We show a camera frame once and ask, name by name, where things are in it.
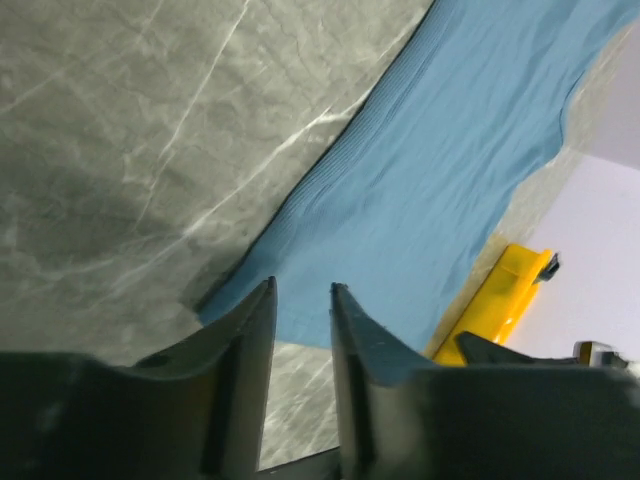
white surface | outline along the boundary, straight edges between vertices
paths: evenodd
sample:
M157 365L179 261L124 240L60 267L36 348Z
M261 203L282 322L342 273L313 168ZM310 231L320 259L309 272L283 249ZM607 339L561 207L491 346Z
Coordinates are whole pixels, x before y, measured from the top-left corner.
M560 252L508 346L534 356L570 356L579 340L640 359L640 171L585 158L528 246Z
M640 25L622 52L591 154L640 170Z

blue fabric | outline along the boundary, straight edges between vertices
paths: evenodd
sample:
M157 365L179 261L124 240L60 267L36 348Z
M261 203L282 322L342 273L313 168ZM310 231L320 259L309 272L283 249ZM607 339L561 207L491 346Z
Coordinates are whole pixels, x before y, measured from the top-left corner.
M277 337L330 345L329 288L425 347L569 98L640 0L437 0L362 111L201 312L278 281Z

yellow clamp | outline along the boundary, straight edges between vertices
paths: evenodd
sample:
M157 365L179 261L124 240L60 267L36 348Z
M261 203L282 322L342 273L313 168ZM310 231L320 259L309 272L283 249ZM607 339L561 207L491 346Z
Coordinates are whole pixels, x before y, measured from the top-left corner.
M465 365L455 343L456 336L464 331L503 345L538 293L540 285L536 280L552 257L551 250L536 253L509 245L433 360L440 365Z

metal part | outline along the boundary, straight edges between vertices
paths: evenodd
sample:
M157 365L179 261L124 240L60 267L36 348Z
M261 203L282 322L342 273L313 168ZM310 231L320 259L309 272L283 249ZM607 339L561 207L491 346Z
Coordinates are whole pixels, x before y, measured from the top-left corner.
M331 302L339 448L255 472L271 279L131 368L0 354L0 479L640 478L640 386L625 370L534 359L466 334L469 366L438 367L344 285Z
M629 362L624 360L612 346L600 342L578 342L573 354L581 365L589 367L626 369L629 365Z
M549 261L547 266L540 271L540 273L536 277L534 284L539 282L548 282L556 275L556 273L558 273L558 270L560 270L561 266L562 264L560 263L560 254L555 253L553 257L551 257L551 260Z

black mount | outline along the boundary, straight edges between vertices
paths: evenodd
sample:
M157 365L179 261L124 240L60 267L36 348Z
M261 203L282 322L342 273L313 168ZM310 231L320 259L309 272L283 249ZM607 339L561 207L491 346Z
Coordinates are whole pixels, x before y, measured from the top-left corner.
M640 478L640 386L463 334L442 368L334 284L340 447L256 472L275 280L130 368L76 354L0 354L0 479Z

